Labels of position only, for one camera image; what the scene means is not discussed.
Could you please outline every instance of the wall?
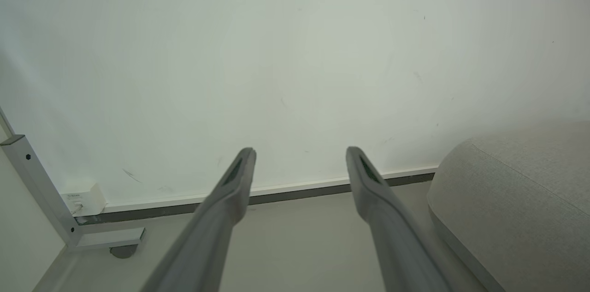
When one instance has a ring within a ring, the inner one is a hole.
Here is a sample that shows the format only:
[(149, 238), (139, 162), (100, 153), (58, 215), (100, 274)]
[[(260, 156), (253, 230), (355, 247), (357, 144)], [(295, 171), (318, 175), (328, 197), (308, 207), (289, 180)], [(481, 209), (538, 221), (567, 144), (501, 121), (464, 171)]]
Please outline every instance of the wall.
[(590, 0), (0, 2), (7, 117), (114, 206), (207, 193), (245, 146), (272, 187), (590, 117)]
[[(0, 128), (0, 142), (8, 139)], [(16, 170), (0, 151), (0, 281), (30, 292), (65, 246)]]

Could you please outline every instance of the floor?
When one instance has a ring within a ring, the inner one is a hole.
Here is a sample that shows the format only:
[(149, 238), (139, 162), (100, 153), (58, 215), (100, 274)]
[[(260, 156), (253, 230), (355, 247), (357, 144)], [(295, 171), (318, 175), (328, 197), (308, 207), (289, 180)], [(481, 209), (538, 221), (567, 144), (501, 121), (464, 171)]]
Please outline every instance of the floor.
[[(458, 291), (485, 291), (434, 233), (426, 204), (430, 181), (392, 187), (413, 213), (441, 267)], [(67, 254), (61, 259), (61, 292), (141, 289), (191, 214), (110, 223), (145, 227), (137, 253), (120, 260), (108, 250)], [(107, 224), (95, 229), (108, 228)], [(234, 227), (222, 292), (381, 292), (384, 286), (369, 227), (354, 208), (351, 193), (249, 206)]]

